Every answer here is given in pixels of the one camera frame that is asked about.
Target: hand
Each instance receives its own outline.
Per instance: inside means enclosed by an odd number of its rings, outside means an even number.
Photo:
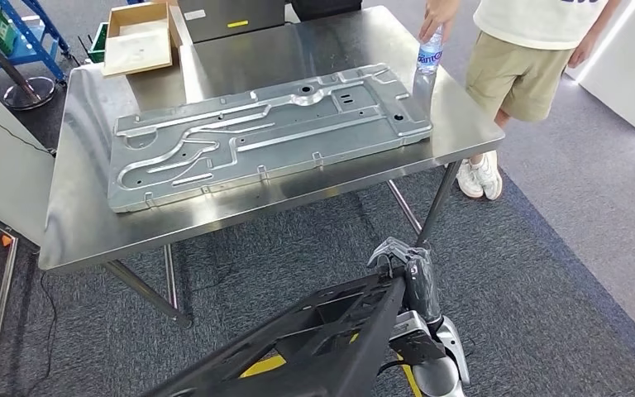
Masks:
[[[419,39],[422,42],[429,41],[434,35],[434,31],[441,25],[442,39],[446,41],[451,33],[456,9],[459,7],[459,0],[427,0],[425,8],[425,21],[420,29]]]
[[[583,38],[583,41],[580,42],[575,51],[573,51],[573,55],[571,55],[571,59],[568,60],[568,67],[573,69],[578,67],[580,64],[585,62],[590,56],[590,53],[593,52],[593,47],[595,47],[595,42],[598,40],[598,35],[593,31],[589,31],[587,35]]]

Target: yellow part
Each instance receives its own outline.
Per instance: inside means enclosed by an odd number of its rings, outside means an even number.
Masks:
[[[403,360],[403,358],[398,354],[398,359]],[[423,397],[423,393],[418,388],[418,384],[415,383],[415,377],[413,376],[413,370],[410,366],[400,366],[403,368],[403,372],[405,372],[405,377],[408,378],[408,383],[410,384],[410,389],[413,390],[413,394],[415,397]]]
[[[227,27],[238,27],[238,26],[244,26],[244,25],[249,25],[249,21],[237,21],[237,22],[232,22],[232,23],[228,23]]]
[[[244,371],[242,375],[240,375],[240,377],[246,378],[248,376],[258,375],[262,372],[271,371],[275,368],[282,366],[285,363],[286,363],[286,360],[284,360],[284,358],[281,356],[277,355],[277,356],[269,357],[266,360],[256,362],[253,366],[249,367],[247,371]]]
[[[359,334],[355,333],[351,337],[351,340],[349,341],[349,343],[353,343],[358,337],[359,337]],[[398,359],[403,360],[403,358],[399,354],[398,354]],[[276,355],[273,357],[269,357],[266,360],[256,362],[253,366],[249,367],[247,371],[244,371],[242,375],[240,375],[240,377],[246,378],[249,376],[258,375],[262,372],[271,371],[273,369],[276,369],[282,366],[285,363],[286,363],[286,360],[284,360],[282,356]],[[403,372],[405,372],[405,376],[408,378],[408,383],[410,384],[410,389],[413,390],[413,395],[415,395],[415,397],[423,397],[422,392],[420,392],[420,389],[418,388],[417,384],[415,384],[415,378],[413,377],[413,371],[410,369],[410,366],[400,366],[400,367],[403,368]]]

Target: table top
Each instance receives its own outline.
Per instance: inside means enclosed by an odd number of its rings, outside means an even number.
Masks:
[[[378,63],[412,87],[417,53],[417,40],[398,20],[373,7],[182,45],[174,66],[141,74],[105,79],[100,65],[74,69],[39,267],[76,270],[120,259],[495,149],[502,130],[440,68],[429,140],[135,213],[108,206],[112,131],[120,116]]]

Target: white sneaker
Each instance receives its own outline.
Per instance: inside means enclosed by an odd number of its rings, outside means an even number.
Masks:
[[[459,172],[456,173],[456,181],[459,183],[459,189],[470,198],[478,199],[483,197],[483,188],[475,178],[470,161],[464,160],[464,162],[461,163],[461,168],[459,168]]]
[[[485,197],[495,200],[503,193],[503,177],[498,171],[498,153],[489,151],[483,155],[483,161],[471,165],[471,173],[483,187]]]

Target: pole base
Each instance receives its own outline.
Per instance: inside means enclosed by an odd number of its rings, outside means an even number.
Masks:
[[[55,82],[46,77],[31,77],[26,80],[38,99],[33,100],[19,85],[13,85],[3,95],[3,102],[13,110],[31,110],[48,103],[55,96]]]

